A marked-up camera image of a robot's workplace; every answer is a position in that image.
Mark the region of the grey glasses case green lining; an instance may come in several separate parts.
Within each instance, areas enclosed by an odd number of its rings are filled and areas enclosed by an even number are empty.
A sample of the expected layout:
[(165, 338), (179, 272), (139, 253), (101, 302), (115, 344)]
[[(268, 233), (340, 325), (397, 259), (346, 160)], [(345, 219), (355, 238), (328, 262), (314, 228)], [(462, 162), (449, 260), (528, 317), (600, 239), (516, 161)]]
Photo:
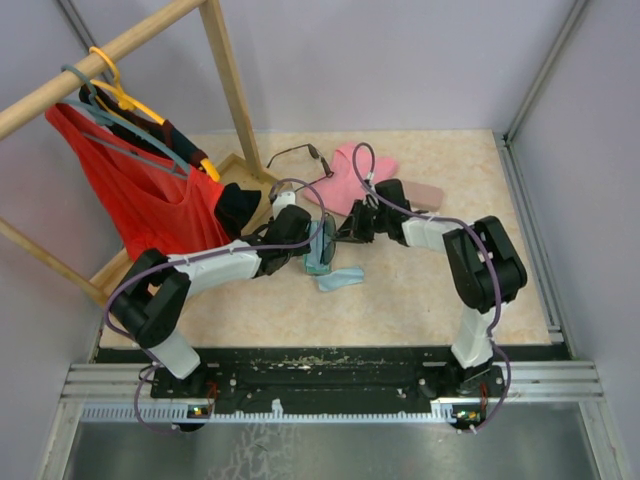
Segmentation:
[[(319, 221), (312, 221), (309, 229), (310, 234), (320, 232), (321, 226)], [(331, 264), (329, 266), (323, 266), (319, 264), (316, 252), (316, 237), (310, 242), (310, 252), (303, 256), (303, 265), (305, 272), (308, 275), (319, 276), (325, 275), (331, 272)]]

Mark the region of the small light blue cloth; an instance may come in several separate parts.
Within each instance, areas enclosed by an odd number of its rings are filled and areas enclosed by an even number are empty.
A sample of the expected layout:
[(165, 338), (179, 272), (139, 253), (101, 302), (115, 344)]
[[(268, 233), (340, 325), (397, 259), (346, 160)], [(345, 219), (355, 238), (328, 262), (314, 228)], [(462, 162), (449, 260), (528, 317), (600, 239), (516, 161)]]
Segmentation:
[(325, 275), (316, 276), (315, 280), (321, 292), (332, 292), (361, 284), (364, 281), (364, 271), (360, 267), (341, 268)]

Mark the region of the thin wire-frame sunglasses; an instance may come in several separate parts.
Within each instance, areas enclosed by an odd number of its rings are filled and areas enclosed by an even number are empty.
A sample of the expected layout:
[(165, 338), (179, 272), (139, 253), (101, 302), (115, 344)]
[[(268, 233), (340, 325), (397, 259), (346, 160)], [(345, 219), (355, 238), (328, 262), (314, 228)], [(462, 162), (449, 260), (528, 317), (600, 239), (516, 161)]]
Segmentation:
[(329, 266), (335, 255), (336, 222), (330, 213), (323, 216), (322, 227), (316, 237), (316, 252), (320, 265)]

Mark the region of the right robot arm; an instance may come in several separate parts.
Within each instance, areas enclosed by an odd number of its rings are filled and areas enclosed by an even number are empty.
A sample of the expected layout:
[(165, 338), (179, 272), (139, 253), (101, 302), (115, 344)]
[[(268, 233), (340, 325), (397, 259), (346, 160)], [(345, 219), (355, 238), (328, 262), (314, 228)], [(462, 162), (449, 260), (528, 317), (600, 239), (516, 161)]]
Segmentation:
[(413, 211), (398, 179), (366, 189), (365, 198), (354, 202), (332, 239), (363, 244), (371, 243), (377, 234), (385, 234), (402, 246), (426, 248), (447, 257), (464, 308), (451, 345), (457, 364), (447, 370), (446, 380), (454, 393), (470, 395), (481, 385), (481, 371), (494, 355), (493, 330), (502, 309), (527, 284), (523, 261), (495, 216), (469, 225)]

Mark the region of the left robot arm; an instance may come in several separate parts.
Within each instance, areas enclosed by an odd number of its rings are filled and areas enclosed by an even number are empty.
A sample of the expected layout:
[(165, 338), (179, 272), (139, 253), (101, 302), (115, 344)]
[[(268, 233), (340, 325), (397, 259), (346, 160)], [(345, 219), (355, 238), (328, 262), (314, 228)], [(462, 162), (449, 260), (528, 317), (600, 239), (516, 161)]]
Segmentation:
[(230, 244), (189, 255), (165, 256), (157, 249), (141, 254), (107, 301), (108, 319), (173, 375), (184, 395), (201, 394), (208, 373), (200, 356), (177, 330), (187, 299), (239, 280), (268, 276), (292, 257), (310, 251), (311, 215), (295, 205)]

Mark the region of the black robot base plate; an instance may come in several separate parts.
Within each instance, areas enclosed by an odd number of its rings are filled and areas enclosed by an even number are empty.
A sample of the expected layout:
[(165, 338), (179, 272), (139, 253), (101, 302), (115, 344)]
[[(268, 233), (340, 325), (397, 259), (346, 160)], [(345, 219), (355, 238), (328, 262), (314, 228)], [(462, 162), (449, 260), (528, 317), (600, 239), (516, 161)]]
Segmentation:
[(154, 400), (184, 401), (175, 428), (192, 432), (224, 419), (273, 416), (294, 422), (374, 421), (442, 411), (461, 430), (481, 426), (506, 399), (509, 365), (488, 360), (468, 370), (441, 348), (205, 348), (183, 380), (165, 366), (144, 363), (134, 414), (154, 422), (142, 390)]

